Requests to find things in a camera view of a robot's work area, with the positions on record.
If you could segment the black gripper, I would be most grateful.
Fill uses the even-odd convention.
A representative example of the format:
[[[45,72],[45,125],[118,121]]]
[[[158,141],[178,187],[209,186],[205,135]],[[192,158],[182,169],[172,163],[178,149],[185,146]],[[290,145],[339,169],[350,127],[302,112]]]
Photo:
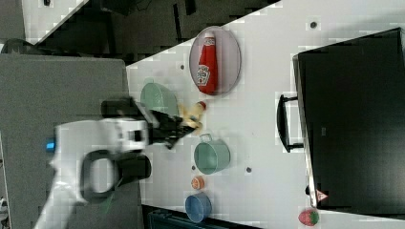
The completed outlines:
[[[179,116],[148,110],[144,104],[136,105],[148,123],[149,143],[161,143],[171,150],[176,143],[191,133],[191,128],[184,125]]]

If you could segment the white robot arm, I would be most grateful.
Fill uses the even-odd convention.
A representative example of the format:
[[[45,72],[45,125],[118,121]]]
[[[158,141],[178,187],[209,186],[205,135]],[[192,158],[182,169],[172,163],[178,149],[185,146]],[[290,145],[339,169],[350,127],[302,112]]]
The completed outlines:
[[[65,229],[78,204],[101,203],[117,187],[151,176],[147,146],[171,149],[193,132],[181,117],[150,111],[130,96],[104,100],[100,110],[100,120],[55,127],[52,189],[33,229]]]

